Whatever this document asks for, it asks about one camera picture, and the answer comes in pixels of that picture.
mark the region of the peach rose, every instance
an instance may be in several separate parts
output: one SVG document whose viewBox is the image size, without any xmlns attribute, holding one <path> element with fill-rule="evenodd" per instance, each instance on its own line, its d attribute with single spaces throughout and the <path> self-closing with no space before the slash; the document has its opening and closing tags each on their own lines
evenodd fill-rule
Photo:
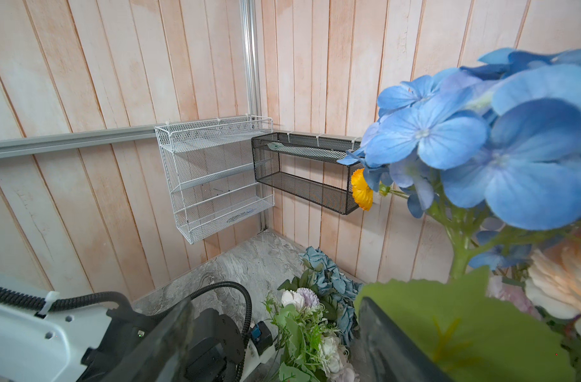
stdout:
<svg viewBox="0 0 581 382">
<path fill-rule="evenodd" d="M 526 296 L 549 314 L 573 318 L 581 314 L 581 244 L 565 240 L 556 247 L 532 254 Z M 581 318 L 575 328 L 581 335 Z"/>
</svg>

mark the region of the orange flower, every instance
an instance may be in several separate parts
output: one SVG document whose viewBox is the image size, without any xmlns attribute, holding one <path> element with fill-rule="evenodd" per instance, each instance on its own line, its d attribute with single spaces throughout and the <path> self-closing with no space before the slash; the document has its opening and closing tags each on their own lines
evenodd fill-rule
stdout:
<svg viewBox="0 0 581 382">
<path fill-rule="evenodd" d="M 369 188 L 363 175 L 364 169 L 358 169 L 352 174 L 352 196 L 365 211 L 369 211 L 373 205 L 373 190 Z"/>
</svg>

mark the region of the gray marble surface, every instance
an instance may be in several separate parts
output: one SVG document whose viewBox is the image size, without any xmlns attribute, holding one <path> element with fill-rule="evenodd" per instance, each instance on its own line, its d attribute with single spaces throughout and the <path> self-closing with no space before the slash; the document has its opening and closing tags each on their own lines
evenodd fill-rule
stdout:
<svg viewBox="0 0 581 382">
<path fill-rule="evenodd" d="M 281 292 L 276 290 L 278 286 L 286 279 L 301 275 L 304 266 L 300 255 L 304 251 L 304 248 L 275 233 L 265 231 L 142 297 L 133 307 L 143 314 L 156 314 L 199 288 L 227 280 L 239 282 L 248 289 L 252 300 L 252 321 L 267 322 L 269 315 L 262 302 L 269 291 L 280 298 Z M 245 302 L 241 293 L 235 289 L 215 289 L 197 297 L 193 304 L 197 315 L 206 308 L 214 308 L 232 317 L 238 328 L 243 324 Z M 277 328 L 270 323 L 268 326 L 275 336 Z M 357 345 L 353 345 L 350 351 L 351 362 L 361 373 L 361 381 L 369 381 L 364 373 L 364 352 Z M 273 361 L 261 365 L 248 380 L 263 381 L 272 364 Z"/>
</svg>

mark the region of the black cable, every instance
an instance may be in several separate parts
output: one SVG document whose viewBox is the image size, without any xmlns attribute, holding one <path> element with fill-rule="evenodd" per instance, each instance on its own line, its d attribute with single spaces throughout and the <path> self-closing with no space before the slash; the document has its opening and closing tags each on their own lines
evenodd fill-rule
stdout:
<svg viewBox="0 0 581 382">
<path fill-rule="evenodd" d="M 63 298 L 55 301 L 50 308 L 50 312 L 82 308 L 83 306 L 98 304 L 99 302 L 116 302 L 119 306 L 131 309 L 131 304 L 124 294 L 118 292 L 99 292 L 96 294 L 86 294 L 84 296 Z M 18 308 L 40 311 L 46 301 L 42 297 L 21 294 L 0 286 L 0 303 L 16 306 Z"/>
<path fill-rule="evenodd" d="M 229 287 L 235 288 L 241 292 L 244 296 L 244 300 L 246 300 L 246 315 L 244 317 L 244 326 L 241 328 L 241 337 L 244 340 L 244 349 L 248 346 L 249 336 L 248 332 L 250 330 L 250 321 L 252 320 L 252 299 L 250 299 L 250 294 L 248 290 L 238 282 L 234 281 L 220 281 L 215 282 L 214 284 L 210 284 L 209 286 L 204 286 L 201 289 L 198 289 L 191 293 L 189 297 L 191 300 L 199 297 L 200 295 L 204 294 L 205 292 L 209 292 L 210 290 L 222 287 Z M 236 374 L 235 374 L 235 381 L 239 382 L 241 379 L 241 374 L 244 371 L 244 359 L 241 360 L 240 364 L 237 365 Z"/>
<path fill-rule="evenodd" d="M 191 300 L 199 297 L 200 295 L 204 294 L 205 292 L 209 292 L 210 290 L 222 287 L 229 287 L 235 288 L 241 292 L 244 296 L 244 300 L 246 300 L 246 315 L 244 318 L 244 326 L 241 329 L 241 337 L 244 341 L 244 349 L 248 346 L 248 332 L 250 330 L 250 321 L 252 320 L 252 300 L 250 299 L 250 294 L 248 290 L 239 284 L 238 282 L 234 281 L 221 281 L 215 282 L 214 284 L 210 284 L 209 286 L 204 286 L 201 289 L 198 289 L 191 293 L 189 297 Z M 86 294 L 84 296 L 73 297 L 73 298 L 64 298 L 61 300 L 55 301 L 50 308 L 50 312 L 58 312 L 61 310 L 70 310 L 81 308 L 83 306 L 98 304 L 99 302 L 116 302 L 119 306 L 124 306 L 128 309 L 131 309 L 131 304 L 127 297 L 124 294 L 118 292 L 99 292 L 96 294 Z M 30 296 L 28 294 L 21 294 L 19 292 L 14 292 L 12 290 L 3 288 L 0 286 L 0 303 L 16 306 L 18 308 L 25 308 L 30 310 L 42 310 L 46 301 L 42 297 Z M 156 322 L 160 322 L 164 317 L 173 309 L 169 308 L 162 313 L 150 316 Z M 241 363 L 237 365 L 236 371 L 236 378 L 235 380 L 239 382 L 241 379 L 241 374 L 244 369 L 244 359 L 241 360 Z"/>
</svg>

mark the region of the two-tier wire rack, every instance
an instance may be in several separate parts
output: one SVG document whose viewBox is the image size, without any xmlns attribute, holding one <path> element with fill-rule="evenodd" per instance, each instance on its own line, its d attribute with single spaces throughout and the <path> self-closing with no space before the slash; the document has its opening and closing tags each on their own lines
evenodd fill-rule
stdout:
<svg viewBox="0 0 581 382">
<path fill-rule="evenodd" d="M 254 178 L 250 139 L 271 118 L 238 116 L 156 126 L 176 227 L 193 244 L 273 207 Z"/>
</svg>

